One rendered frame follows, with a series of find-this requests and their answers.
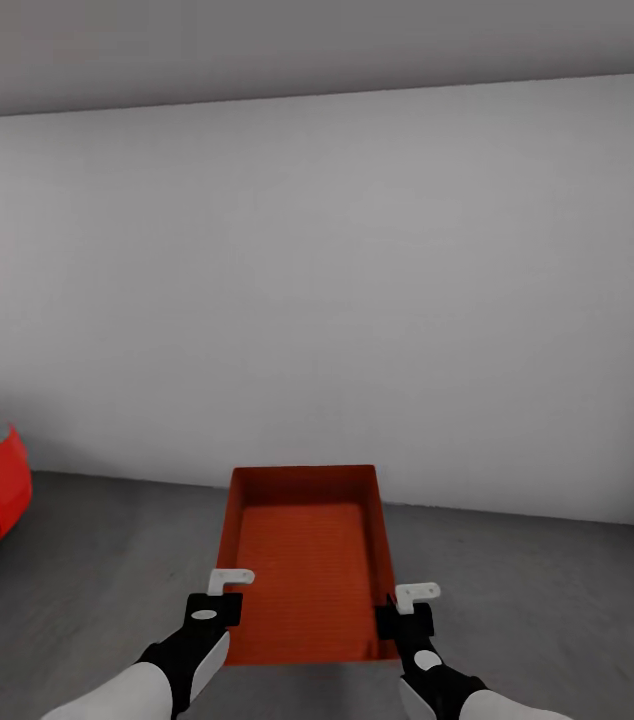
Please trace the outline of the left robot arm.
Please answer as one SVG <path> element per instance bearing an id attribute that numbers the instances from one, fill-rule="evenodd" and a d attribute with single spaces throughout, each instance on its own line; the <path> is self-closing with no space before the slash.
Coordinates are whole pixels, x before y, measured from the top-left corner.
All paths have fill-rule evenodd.
<path id="1" fill-rule="evenodd" d="M 249 585 L 247 569 L 213 569 L 208 593 L 192 593 L 184 621 L 189 624 L 93 692 L 54 709 L 40 720 L 176 720 L 198 698 L 226 660 L 230 633 L 238 626 L 243 593 L 224 585 Z"/>

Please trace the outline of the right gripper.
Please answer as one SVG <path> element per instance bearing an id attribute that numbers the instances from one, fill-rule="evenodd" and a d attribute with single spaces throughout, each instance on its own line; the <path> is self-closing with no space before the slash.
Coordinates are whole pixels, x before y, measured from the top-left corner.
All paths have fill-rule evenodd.
<path id="1" fill-rule="evenodd" d="M 414 603 L 414 613 L 400 615 L 395 604 L 377 606 L 377 630 L 380 640 L 395 640 L 398 647 L 402 633 L 419 629 L 429 638 L 434 635 L 432 610 L 429 603 Z"/>

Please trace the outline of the storage box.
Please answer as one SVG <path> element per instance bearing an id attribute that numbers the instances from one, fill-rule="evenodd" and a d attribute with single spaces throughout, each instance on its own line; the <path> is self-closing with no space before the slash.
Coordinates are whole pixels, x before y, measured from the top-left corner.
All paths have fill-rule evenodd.
<path id="1" fill-rule="evenodd" d="M 224 667 L 400 659 L 377 630 L 397 603 L 377 480 L 375 465 L 233 470 L 216 569 L 255 578 L 223 586 L 243 593 Z"/>

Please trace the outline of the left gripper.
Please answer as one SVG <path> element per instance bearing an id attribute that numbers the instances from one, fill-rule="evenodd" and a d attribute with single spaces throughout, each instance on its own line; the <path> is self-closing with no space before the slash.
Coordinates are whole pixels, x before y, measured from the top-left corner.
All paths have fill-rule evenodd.
<path id="1" fill-rule="evenodd" d="M 199 606 L 215 604 L 221 608 L 225 616 L 225 628 L 227 626 L 238 626 L 241 618 L 243 593 L 224 593 L 222 596 L 207 596 L 207 593 L 192 593 L 187 600 L 187 607 L 184 621 L 189 621 L 191 613 Z"/>

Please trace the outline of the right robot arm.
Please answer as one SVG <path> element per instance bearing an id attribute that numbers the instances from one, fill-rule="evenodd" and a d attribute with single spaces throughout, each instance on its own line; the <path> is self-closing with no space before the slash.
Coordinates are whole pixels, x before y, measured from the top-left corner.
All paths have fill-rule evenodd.
<path id="1" fill-rule="evenodd" d="M 429 638 L 432 610 L 420 599 L 440 596 L 437 583 L 396 585 L 396 604 L 377 606 L 380 640 L 395 640 L 405 674 L 400 689 L 411 720 L 572 720 L 530 708 L 490 690 L 477 676 L 465 676 L 441 660 Z"/>

